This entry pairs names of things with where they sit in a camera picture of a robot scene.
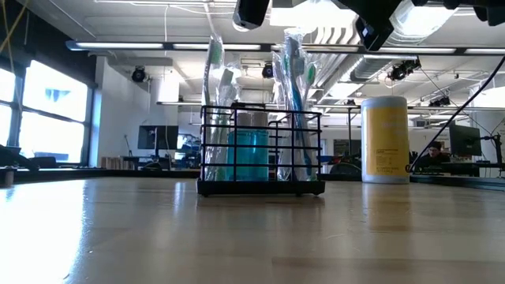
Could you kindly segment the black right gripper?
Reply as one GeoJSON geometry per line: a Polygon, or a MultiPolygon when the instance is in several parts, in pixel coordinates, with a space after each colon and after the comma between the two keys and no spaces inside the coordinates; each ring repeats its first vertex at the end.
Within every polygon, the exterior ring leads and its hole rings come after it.
{"type": "Polygon", "coordinates": [[[350,9],[359,18],[355,22],[361,44],[368,51],[378,51],[394,28],[390,17],[402,0],[335,0],[339,8],[350,9]]]}

